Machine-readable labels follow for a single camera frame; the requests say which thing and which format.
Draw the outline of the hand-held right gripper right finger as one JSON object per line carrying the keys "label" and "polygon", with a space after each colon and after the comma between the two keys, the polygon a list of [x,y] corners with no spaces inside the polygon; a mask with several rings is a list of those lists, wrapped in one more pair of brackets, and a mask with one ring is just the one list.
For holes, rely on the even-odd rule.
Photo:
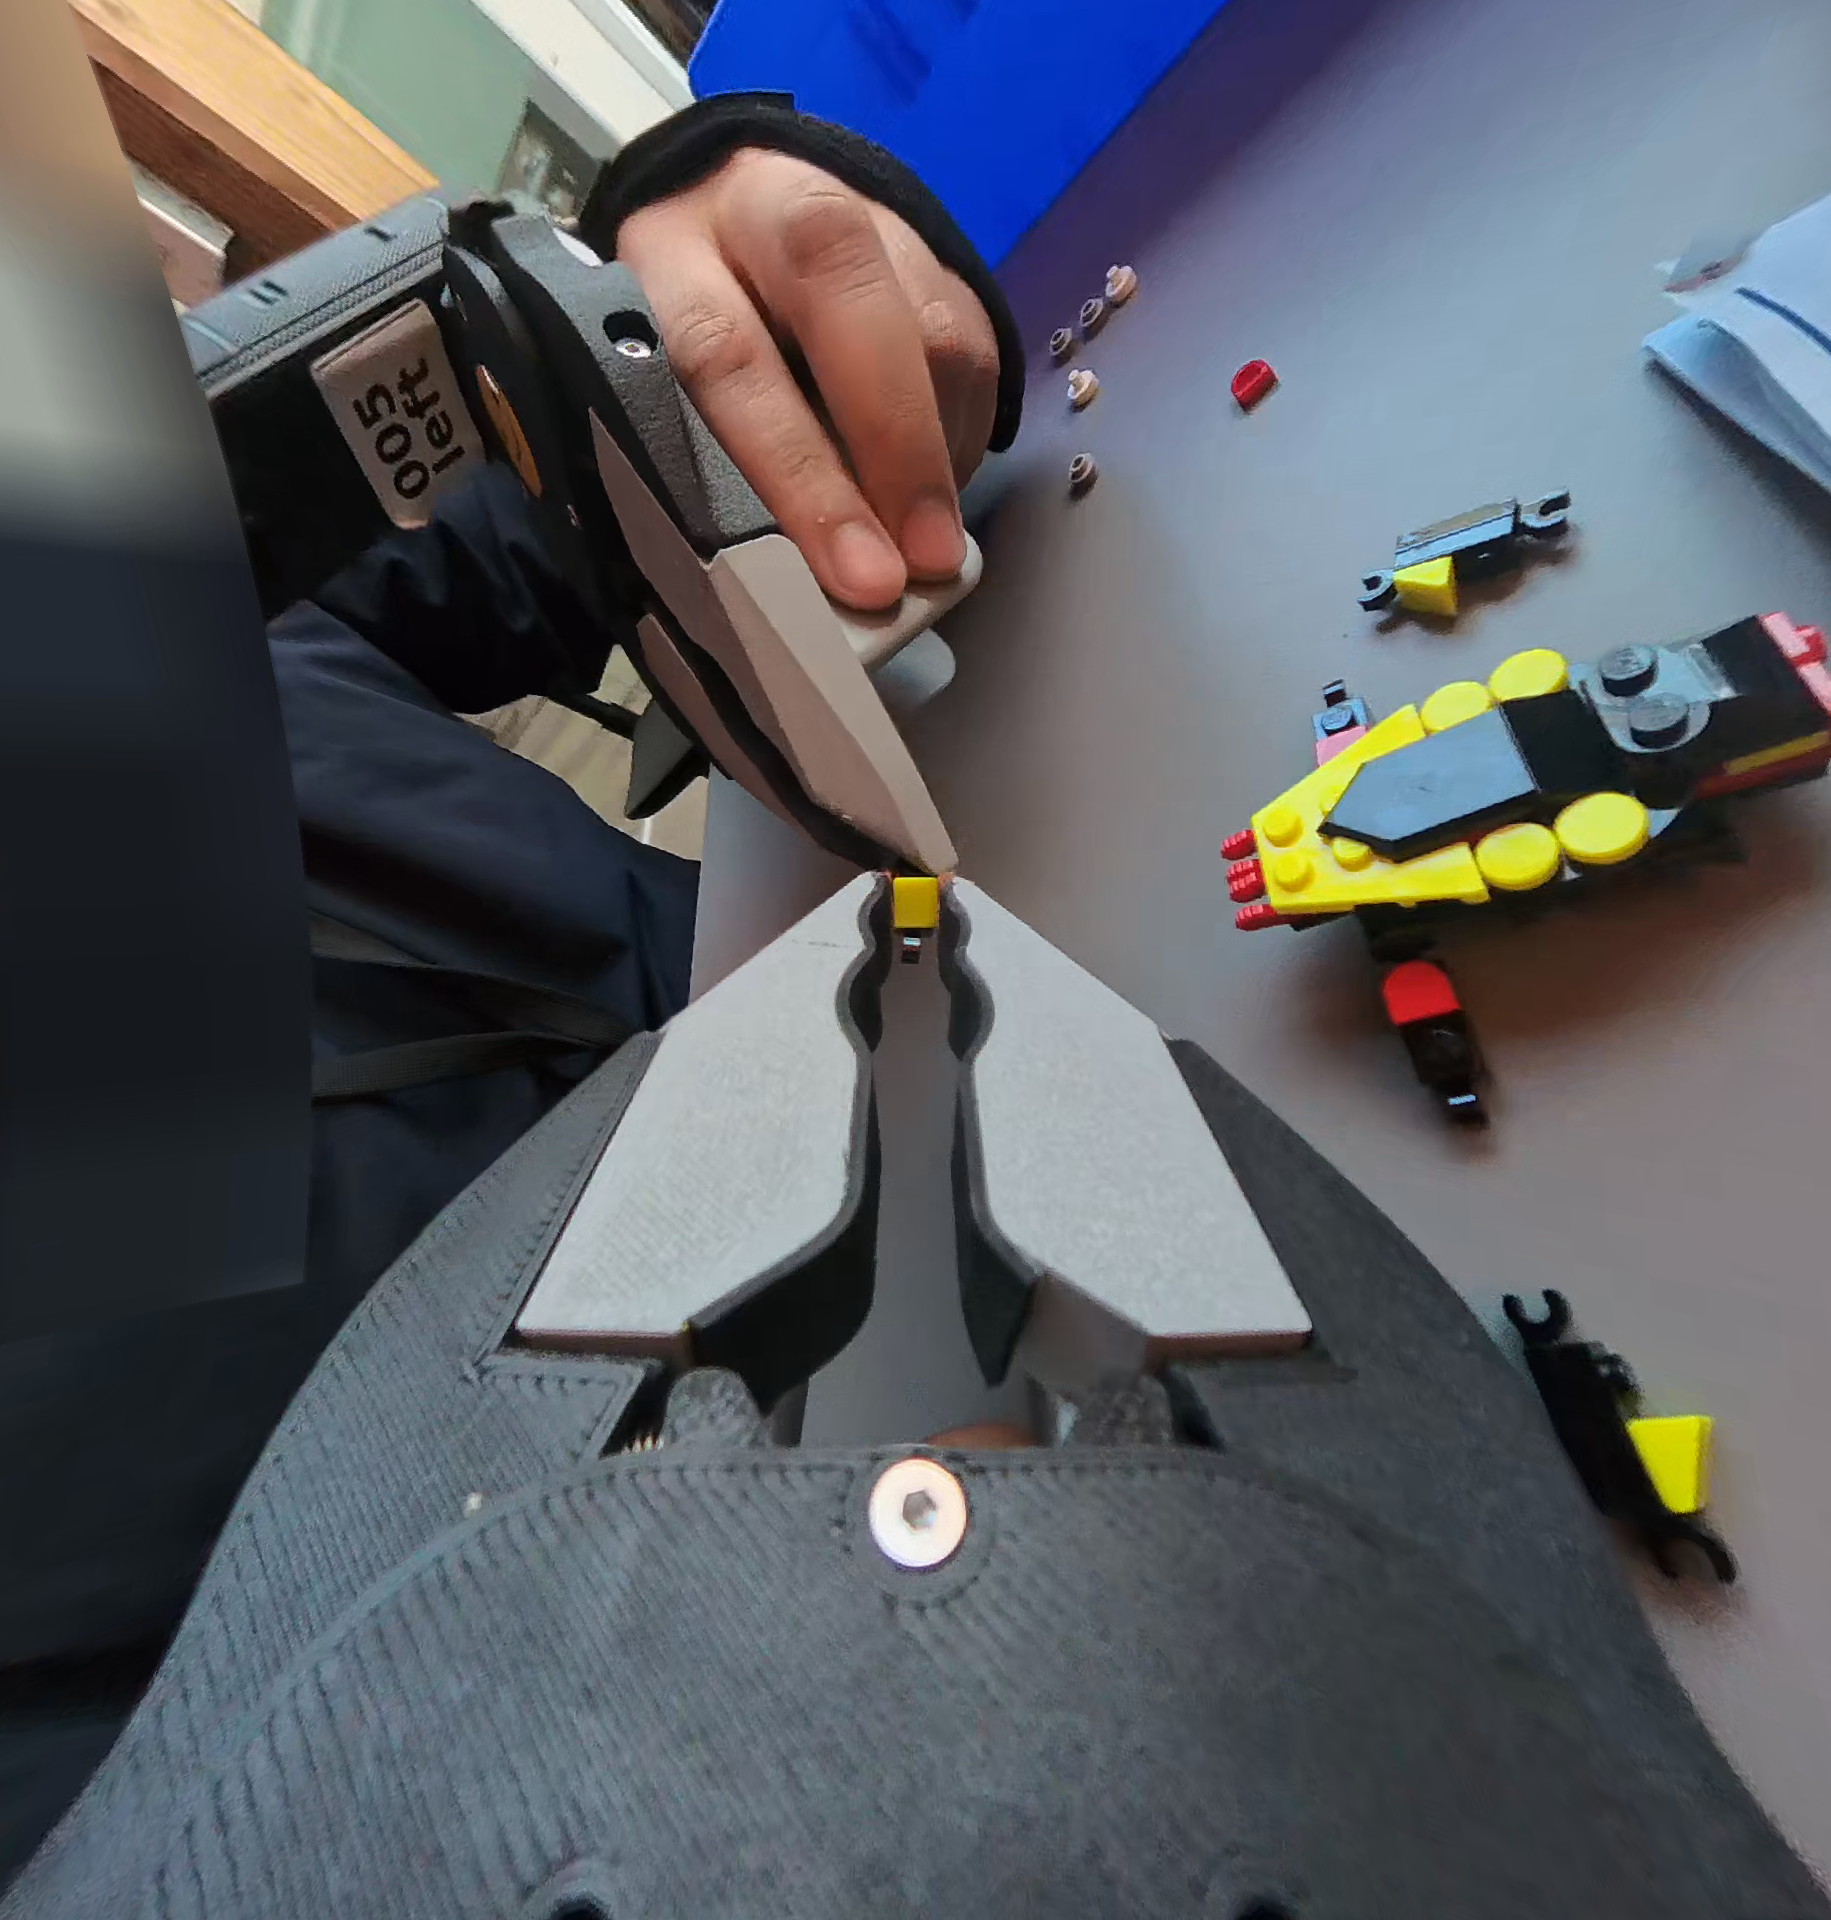
{"label": "hand-held right gripper right finger", "polygon": [[1001,1431],[1109,1382],[1312,1356],[1312,1310],[1167,1033],[945,883],[955,1265]]}

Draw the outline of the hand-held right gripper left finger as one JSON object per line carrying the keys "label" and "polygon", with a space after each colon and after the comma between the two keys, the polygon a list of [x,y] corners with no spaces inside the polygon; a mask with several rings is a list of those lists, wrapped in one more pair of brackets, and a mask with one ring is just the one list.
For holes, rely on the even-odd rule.
{"label": "hand-held right gripper left finger", "polygon": [[881,874],[851,874],[663,1022],[515,1345],[732,1373],[771,1410],[865,1320]]}

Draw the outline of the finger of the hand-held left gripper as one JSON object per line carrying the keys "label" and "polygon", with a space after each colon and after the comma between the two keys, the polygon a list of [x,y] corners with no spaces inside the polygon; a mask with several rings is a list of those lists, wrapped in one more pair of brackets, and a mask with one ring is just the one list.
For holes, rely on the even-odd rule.
{"label": "finger of the hand-held left gripper", "polygon": [[701,630],[645,616],[653,689],[684,735],[825,853],[893,867],[893,660],[870,622],[831,605],[712,611]]}
{"label": "finger of the hand-held left gripper", "polygon": [[976,544],[966,540],[955,581],[921,581],[894,616],[865,622],[825,600],[782,532],[701,559],[602,412],[589,412],[589,448],[657,605],[639,618],[645,666],[707,754],[838,855],[907,862],[923,874],[955,872],[955,837],[870,685],[870,666],[976,585]]}

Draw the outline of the yellow black lego spider model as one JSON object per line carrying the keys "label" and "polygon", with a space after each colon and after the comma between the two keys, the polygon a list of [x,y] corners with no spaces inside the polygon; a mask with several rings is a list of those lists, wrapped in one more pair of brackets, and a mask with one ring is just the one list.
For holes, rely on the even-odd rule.
{"label": "yellow black lego spider model", "polygon": [[1415,1079],[1484,1128],[1485,1068],[1438,934],[1737,862],[1740,799],[1831,773],[1831,644],[1765,611],[1593,660],[1526,649],[1385,717],[1328,681],[1312,735],[1316,766],[1221,843],[1234,926],[1354,926]]}

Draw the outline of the person's left forearm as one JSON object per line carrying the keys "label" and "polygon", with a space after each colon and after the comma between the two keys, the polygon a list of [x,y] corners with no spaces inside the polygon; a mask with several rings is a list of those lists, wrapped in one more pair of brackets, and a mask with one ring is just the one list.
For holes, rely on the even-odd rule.
{"label": "person's left forearm", "polygon": [[365,649],[451,716],[594,694],[628,631],[612,590],[558,567],[509,466],[477,466],[422,530],[377,540],[273,618],[273,644]]}

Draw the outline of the lego instruction booklet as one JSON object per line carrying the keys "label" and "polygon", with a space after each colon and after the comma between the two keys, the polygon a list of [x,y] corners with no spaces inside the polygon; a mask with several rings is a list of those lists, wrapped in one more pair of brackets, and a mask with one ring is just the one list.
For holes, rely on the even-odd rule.
{"label": "lego instruction booklet", "polygon": [[1644,359],[1831,497],[1831,195],[1698,238],[1664,292]]}

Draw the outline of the person's left hand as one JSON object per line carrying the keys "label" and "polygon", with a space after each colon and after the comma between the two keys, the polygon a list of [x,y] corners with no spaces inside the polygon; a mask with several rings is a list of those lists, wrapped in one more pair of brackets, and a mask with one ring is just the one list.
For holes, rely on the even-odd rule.
{"label": "person's left hand", "polygon": [[893,611],[962,567],[994,324],[907,220],[741,145],[628,212],[613,255],[684,400],[836,600]]}

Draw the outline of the person's torso in navy jacket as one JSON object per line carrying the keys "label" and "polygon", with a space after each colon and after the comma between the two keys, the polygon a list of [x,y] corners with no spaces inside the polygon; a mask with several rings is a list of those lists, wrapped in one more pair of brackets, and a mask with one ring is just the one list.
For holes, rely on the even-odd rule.
{"label": "person's torso in navy jacket", "polygon": [[[311,916],[639,1033],[684,999],[694,867],[461,717],[536,660],[536,616],[461,616],[455,644],[435,616],[385,631],[381,616],[296,605],[273,622]],[[311,1360],[587,1068],[329,1099],[296,1284],[83,1310],[0,1345],[0,1890],[149,1693]]]}

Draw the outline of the blue plastic bin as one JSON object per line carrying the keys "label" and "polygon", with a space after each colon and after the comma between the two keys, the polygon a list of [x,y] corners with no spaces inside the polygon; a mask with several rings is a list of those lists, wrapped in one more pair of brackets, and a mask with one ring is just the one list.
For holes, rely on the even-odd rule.
{"label": "blue plastic bin", "polygon": [[1214,0],[722,0],[691,94],[786,92],[894,150],[994,265]]}

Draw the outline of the wooden door frame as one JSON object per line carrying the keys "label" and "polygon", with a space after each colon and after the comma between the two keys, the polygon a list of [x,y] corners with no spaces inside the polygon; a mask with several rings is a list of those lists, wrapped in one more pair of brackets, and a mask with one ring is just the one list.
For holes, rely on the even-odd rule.
{"label": "wooden door frame", "polygon": [[238,5],[70,12],[180,305],[439,185]]}

